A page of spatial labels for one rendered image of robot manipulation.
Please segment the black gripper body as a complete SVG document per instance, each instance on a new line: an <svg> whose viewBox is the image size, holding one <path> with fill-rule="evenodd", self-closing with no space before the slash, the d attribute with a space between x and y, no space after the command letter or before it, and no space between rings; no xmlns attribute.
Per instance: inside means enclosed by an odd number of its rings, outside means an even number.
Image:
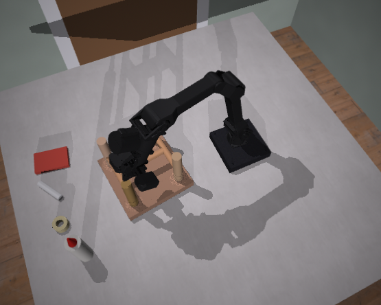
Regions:
<svg viewBox="0 0 381 305"><path fill-rule="evenodd" d="M159 180L153 171L145 172L145 170L147 170L145 164L148 164L149 162L147 158L149 155L153 155L154 151L151 150L150 152L142 152L140 150L134 150L131 152L136 153L138 157L137 167L132 169L132 173L134 176L137 175L135 177L135 185L139 191L143 192L152 188L156 188L159 184Z"/></svg>

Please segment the white glue bottle with red cap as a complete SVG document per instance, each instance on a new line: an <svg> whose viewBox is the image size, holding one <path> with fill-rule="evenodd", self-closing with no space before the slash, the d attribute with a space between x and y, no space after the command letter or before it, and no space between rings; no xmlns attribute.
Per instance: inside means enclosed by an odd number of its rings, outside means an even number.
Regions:
<svg viewBox="0 0 381 305"><path fill-rule="evenodd" d="M93 257L93 250L79 236L73 234L65 239L65 249L83 262Z"/></svg>

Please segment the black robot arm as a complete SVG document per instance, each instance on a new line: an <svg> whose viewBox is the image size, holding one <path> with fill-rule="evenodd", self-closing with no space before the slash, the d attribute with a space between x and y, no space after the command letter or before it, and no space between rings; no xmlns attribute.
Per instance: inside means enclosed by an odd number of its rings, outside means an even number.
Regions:
<svg viewBox="0 0 381 305"><path fill-rule="evenodd" d="M213 93L224 96L228 117L223 121L223 126L229 131L226 136L231 147L246 145L246 139L253 131L242 117L240 98L245 93L245 85L230 71L210 71L204 78L171 98L158 99L145 105L129 119L132 124L130 128L118 128L108 135L108 146L112 152L109 163L114 171L123 175L132 172L137 167L138 157L131 151L150 152L159 136L166 134L181 113Z"/></svg>

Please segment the flat red rectangular block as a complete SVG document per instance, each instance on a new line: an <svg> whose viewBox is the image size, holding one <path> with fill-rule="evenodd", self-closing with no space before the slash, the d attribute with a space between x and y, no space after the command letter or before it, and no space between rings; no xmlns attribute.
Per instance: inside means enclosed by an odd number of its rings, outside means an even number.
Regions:
<svg viewBox="0 0 381 305"><path fill-rule="evenodd" d="M42 174L45 172L51 172L68 167L70 167L69 153L66 146L34 153L35 174Z"/></svg>

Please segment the brown wooden stool legs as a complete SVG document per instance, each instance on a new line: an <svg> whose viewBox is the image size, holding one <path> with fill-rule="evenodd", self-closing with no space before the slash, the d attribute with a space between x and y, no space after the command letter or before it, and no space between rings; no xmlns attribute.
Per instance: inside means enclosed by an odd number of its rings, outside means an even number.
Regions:
<svg viewBox="0 0 381 305"><path fill-rule="evenodd" d="M97 144L99 146L99 149L106 160L107 166L111 167L109 163L109 154L111 154L111 150L108 146L107 140L105 137L99 137L97 139ZM170 153L166 145L163 143L161 138L159 137L156 144L159 146L160 149L156 150L153 155L149 155L147 160L152 161L153 159L161 156L162 154L165 155L171 166L173 167L173 172L174 172L174 180L175 181L182 181L183 179L183 167L182 167L182 155L179 152L174 152L173 154ZM113 170L113 168L112 168ZM122 180L122 173L116 173L114 170L113 172L115 173L118 181L121 184L121 187L124 191L124 194L126 195L126 198L128 199L128 202L131 207L136 207L139 203L137 196L135 194L135 191L133 189L132 183L130 180L127 180L123 182Z"/></svg>

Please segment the beige tape roll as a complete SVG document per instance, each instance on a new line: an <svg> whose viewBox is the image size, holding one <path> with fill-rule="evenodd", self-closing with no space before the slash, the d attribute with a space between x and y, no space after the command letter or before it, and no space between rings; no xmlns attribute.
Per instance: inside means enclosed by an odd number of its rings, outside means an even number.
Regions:
<svg viewBox="0 0 381 305"><path fill-rule="evenodd" d="M58 226L60 222L64 222L61 227ZM52 222L52 227L59 233L63 233L69 228L69 221L64 216L57 216Z"/></svg>

